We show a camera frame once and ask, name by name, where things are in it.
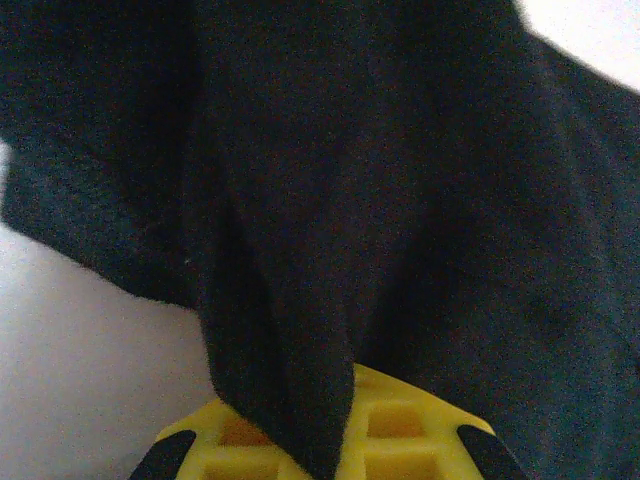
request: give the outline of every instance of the yellow grid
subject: yellow grid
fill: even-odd
[[[481,480],[456,429],[485,421],[361,365],[336,480]],[[310,480],[234,410],[215,400],[164,429],[196,432],[178,480]]]

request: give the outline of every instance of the dark fleece fabric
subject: dark fleece fabric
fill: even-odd
[[[354,361],[532,478],[640,475],[638,95],[506,0],[0,9],[4,221],[197,309],[220,396],[316,480]]]

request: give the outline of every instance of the black fabric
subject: black fabric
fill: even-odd
[[[638,474],[638,95],[506,1],[0,8],[4,221],[196,308],[216,390],[316,479],[354,360],[532,478]]]

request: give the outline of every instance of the square hole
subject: square hole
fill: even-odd
[[[247,462],[238,458],[235,462],[209,465],[200,480],[276,480],[278,461]]]
[[[272,445],[262,431],[238,415],[228,415],[222,427],[220,445],[228,447],[252,447]]]
[[[442,480],[435,457],[423,452],[369,453],[365,456],[367,480]]]
[[[424,436],[420,415],[406,404],[380,404],[369,413],[367,436],[373,438],[412,438]]]

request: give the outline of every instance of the white wall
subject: white wall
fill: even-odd
[[[636,2],[524,7],[532,28],[640,91]],[[192,313],[0,225],[0,480],[126,478],[162,427],[211,395]]]

